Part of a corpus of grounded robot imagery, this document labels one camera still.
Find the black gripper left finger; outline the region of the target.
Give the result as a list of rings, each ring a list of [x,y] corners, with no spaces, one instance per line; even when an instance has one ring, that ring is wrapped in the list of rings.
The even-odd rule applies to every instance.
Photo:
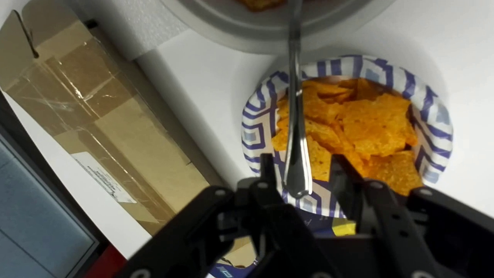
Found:
[[[258,177],[239,182],[236,204],[245,210],[241,227],[256,250],[256,265],[249,278],[330,278],[326,255],[276,190],[272,154],[261,156]]]

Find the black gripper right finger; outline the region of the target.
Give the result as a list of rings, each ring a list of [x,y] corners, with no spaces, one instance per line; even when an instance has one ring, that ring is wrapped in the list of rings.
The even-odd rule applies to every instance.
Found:
[[[344,156],[330,162],[330,190],[357,224],[341,248],[355,278],[428,278],[428,248],[411,214],[381,181],[363,177]]]

